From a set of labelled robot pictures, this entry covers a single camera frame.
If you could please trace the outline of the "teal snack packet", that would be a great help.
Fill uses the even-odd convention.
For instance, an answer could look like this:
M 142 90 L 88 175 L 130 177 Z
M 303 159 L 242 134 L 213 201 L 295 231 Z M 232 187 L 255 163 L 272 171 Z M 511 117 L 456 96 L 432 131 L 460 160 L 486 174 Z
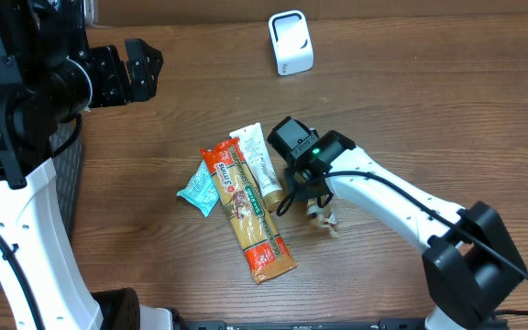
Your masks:
M 176 196 L 198 208 L 204 217 L 210 215 L 219 201 L 219 194 L 204 160 L 186 187 L 178 191 Z

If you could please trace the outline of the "white tube gold cap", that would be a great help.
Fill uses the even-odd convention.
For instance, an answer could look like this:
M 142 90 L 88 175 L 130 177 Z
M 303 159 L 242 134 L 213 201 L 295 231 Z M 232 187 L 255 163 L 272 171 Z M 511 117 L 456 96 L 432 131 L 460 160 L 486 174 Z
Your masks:
M 284 191 L 274 170 L 260 123 L 229 133 L 239 139 L 240 150 L 260 188 L 266 208 L 274 213 L 284 198 Z

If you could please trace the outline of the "orange spaghetti pack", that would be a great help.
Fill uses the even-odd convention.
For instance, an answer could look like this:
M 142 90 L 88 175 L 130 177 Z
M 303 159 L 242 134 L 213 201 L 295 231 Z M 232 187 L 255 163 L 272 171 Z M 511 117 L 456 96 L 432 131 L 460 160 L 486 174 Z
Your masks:
M 297 262 L 272 221 L 239 139 L 200 152 L 253 280 L 260 284 L 295 269 Z

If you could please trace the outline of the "beige clear food pouch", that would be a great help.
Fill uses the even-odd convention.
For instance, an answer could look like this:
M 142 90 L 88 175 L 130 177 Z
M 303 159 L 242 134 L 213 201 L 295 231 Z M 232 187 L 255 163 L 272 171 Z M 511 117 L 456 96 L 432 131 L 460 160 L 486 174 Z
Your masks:
M 307 217 L 311 225 L 324 230 L 331 238 L 339 237 L 339 220 L 331 205 L 321 208 L 316 199 L 307 202 Z

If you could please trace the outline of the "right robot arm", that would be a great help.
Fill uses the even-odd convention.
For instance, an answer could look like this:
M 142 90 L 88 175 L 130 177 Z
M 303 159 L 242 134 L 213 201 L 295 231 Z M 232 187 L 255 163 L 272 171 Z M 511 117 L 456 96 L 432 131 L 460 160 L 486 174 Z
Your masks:
M 286 117 L 268 142 L 287 162 L 294 200 L 340 198 L 366 210 L 416 248 L 434 310 L 426 329 L 494 329 L 498 307 L 523 281 L 526 267 L 499 213 L 434 197 L 374 161 L 352 139 L 325 135 Z

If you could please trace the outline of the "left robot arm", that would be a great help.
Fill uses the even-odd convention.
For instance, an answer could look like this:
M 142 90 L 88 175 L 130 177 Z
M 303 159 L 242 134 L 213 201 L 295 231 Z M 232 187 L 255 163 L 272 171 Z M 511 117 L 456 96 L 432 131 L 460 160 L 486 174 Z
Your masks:
M 50 144 L 84 110 L 151 99 L 162 54 L 91 48 L 82 1 L 0 1 L 0 283 L 19 329 L 171 329 L 130 288 L 89 291 L 61 219 Z

